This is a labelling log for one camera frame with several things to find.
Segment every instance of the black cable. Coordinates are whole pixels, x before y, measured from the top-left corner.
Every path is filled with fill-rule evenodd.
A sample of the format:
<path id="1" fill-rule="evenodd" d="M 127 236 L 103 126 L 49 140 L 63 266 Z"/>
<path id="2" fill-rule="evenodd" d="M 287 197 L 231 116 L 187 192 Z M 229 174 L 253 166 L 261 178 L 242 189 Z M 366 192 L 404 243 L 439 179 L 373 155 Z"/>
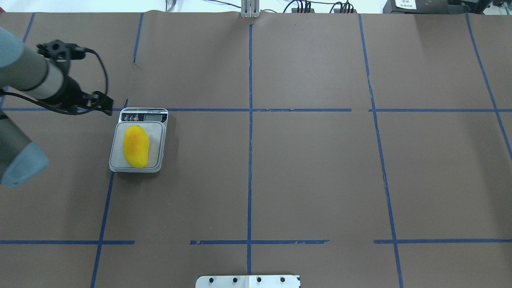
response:
<path id="1" fill-rule="evenodd" d="M 339 4 L 339 12 L 341 13 L 342 8 L 343 8 L 343 3 L 341 3 L 341 2 L 336 2 L 336 3 L 334 3 L 334 4 L 332 5 L 332 7 L 331 7 L 331 11 L 329 11 L 329 13 L 332 13 L 332 10 L 334 10 L 334 7 L 335 7 L 336 5 L 338 5 L 338 4 Z"/>
<path id="2" fill-rule="evenodd" d="M 302 1 L 301 0 L 293 0 L 293 1 L 289 2 L 288 5 L 286 5 L 285 9 L 283 10 L 283 13 L 286 13 L 286 9 L 288 9 L 288 7 L 290 7 L 290 5 L 293 2 L 297 2 L 297 12 L 298 12 L 298 4 L 301 3 L 301 5 L 302 5 Z"/>
<path id="3" fill-rule="evenodd" d="M 203 1 L 210 1 L 210 2 L 219 2 L 219 3 L 222 3 L 222 4 L 226 4 L 226 5 L 231 5 L 231 6 L 234 6 L 234 7 L 237 7 L 237 8 L 242 8 L 240 6 L 237 6 L 235 4 L 231 4 L 231 3 L 228 3 L 228 2 L 222 2 L 222 1 L 218 1 L 218 0 L 203 0 Z"/>
<path id="4" fill-rule="evenodd" d="M 105 65 L 103 64 L 103 61 L 101 60 L 101 57 L 98 55 L 98 53 L 96 53 L 96 51 L 92 50 L 92 49 L 89 49 L 89 48 L 85 48 L 85 51 L 86 52 L 89 52 L 91 54 L 94 54 L 96 56 L 96 58 L 98 58 L 98 61 L 101 65 L 101 68 L 103 69 L 103 73 L 105 74 L 105 95 L 108 93 L 109 91 L 109 77 L 108 75 L 106 74 L 106 69 L 105 69 Z M 23 96 L 23 95 L 20 95 L 20 94 L 17 94 L 17 93 L 13 93 L 13 92 L 5 92 L 3 89 L 0 90 L 0 96 L 4 96 L 4 95 L 8 95 L 8 96 L 14 96 L 14 97 L 18 97 L 18 98 L 21 98 L 23 100 L 26 100 L 30 103 L 34 103 L 38 106 L 41 106 L 45 109 L 48 109 L 52 112 L 55 112 L 55 113 L 59 113 L 59 114 L 64 114 L 64 115 L 82 115 L 82 114 L 86 114 L 86 113 L 89 113 L 91 112 L 92 110 L 98 108 L 99 106 L 101 106 L 101 104 L 103 104 L 103 102 L 105 101 L 105 98 L 103 98 L 103 100 L 99 103 L 96 103 L 94 105 L 92 105 L 91 107 L 88 107 L 89 110 L 85 110 L 85 111 L 82 111 L 82 112 L 68 112 L 68 111 L 63 111 L 63 110 L 59 110 L 59 109 L 56 109 L 44 102 L 40 102 L 40 101 L 37 101 L 37 100 L 33 100 L 33 99 L 30 99 L 26 96 Z"/>

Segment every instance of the metal bracket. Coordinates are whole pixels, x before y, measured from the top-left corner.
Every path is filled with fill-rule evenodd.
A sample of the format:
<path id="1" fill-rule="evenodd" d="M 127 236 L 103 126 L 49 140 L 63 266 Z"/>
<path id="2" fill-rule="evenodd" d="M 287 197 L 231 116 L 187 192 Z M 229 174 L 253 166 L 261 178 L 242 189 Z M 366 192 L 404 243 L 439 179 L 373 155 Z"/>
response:
<path id="1" fill-rule="evenodd" d="M 242 18 L 260 17 L 260 0 L 242 0 Z"/>
<path id="2" fill-rule="evenodd" d="M 298 275 L 201 276 L 196 288 L 300 288 Z"/>

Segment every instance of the white metal plate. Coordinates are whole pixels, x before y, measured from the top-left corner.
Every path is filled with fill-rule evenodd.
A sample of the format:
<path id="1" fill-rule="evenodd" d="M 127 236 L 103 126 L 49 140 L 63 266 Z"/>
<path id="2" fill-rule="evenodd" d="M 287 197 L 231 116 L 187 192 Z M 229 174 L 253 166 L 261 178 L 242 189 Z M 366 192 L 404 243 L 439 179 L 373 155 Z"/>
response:
<path id="1" fill-rule="evenodd" d="M 300 278 L 298 275 L 201 276 L 196 288 L 300 288 Z"/>

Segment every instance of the light blue joint cap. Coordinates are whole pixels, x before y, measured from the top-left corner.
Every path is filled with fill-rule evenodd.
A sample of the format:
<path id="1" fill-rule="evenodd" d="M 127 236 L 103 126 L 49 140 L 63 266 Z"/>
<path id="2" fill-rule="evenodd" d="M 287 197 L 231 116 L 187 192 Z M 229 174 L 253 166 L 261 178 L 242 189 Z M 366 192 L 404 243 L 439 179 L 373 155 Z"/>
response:
<path id="1" fill-rule="evenodd" d="M 2 184 L 16 188 L 46 168 L 49 162 L 37 144 L 31 142 L 7 167 L 2 175 Z"/>

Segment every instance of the white label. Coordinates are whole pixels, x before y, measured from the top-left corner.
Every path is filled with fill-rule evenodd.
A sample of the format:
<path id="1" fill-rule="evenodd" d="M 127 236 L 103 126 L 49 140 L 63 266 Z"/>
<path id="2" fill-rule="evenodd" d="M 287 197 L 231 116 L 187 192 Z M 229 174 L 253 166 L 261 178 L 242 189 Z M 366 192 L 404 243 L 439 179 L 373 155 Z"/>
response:
<path id="1" fill-rule="evenodd" d="M 403 9 L 416 10 L 416 1 L 415 0 L 395 0 L 395 4 L 397 7 L 400 7 Z"/>

